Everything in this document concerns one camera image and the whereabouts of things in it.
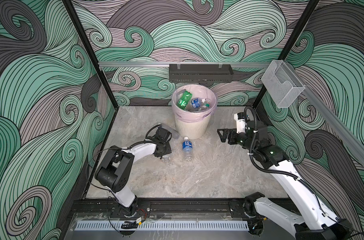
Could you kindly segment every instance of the white trash can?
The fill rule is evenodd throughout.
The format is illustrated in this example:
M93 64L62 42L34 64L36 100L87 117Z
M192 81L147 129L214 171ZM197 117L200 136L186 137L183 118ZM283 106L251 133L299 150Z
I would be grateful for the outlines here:
M180 109L177 106L182 93L187 90L192 94L193 98L206 98L210 99L211 103L208 109L200 113L191 113ZM172 95L172 109L175 116L175 123L177 130L182 137L188 137L189 139L197 139L204 135L208 126L211 115L213 115L217 107L218 99L217 95L206 88L205 86L198 84L189 84L177 88Z

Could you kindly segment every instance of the patterned wallpaper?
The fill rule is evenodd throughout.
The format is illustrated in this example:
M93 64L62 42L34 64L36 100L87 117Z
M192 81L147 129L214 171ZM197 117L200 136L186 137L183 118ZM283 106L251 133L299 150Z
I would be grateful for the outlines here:
M288 61L364 146L364 1L315 10ZM364 231L364 168L300 95L278 109L266 94L259 114L304 179L340 217ZM364 239L362 235L352 239Z
M278 58L307 3L73 0L100 61L270 62ZM264 69L234 70L234 82L207 85L218 94L219 105L245 105L261 88ZM119 105L170 105L180 86L169 82L167 68L104 71Z
M0 0L0 239L55 239L114 108L61 0Z

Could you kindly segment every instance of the blue bottle label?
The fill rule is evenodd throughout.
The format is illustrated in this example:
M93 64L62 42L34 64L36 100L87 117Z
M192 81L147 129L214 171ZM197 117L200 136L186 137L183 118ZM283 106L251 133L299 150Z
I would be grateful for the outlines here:
M193 145L191 144L190 141L184 141L182 143L182 149L184 149L185 147L191 147L191 148L193 148Z
M198 98L194 98L192 101L191 101L191 104L193 105L193 108L199 108L201 105L199 104L199 100Z

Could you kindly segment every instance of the green plastic bottle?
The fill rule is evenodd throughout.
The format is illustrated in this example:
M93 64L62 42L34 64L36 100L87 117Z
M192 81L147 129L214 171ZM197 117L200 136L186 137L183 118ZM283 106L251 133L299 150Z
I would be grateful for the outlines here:
M193 96L193 94L189 93L188 91L185 91L182 94L182 97L179 99L177 106L180 109L185 109L187 104L189 103L189 100L191 99L191 97Z

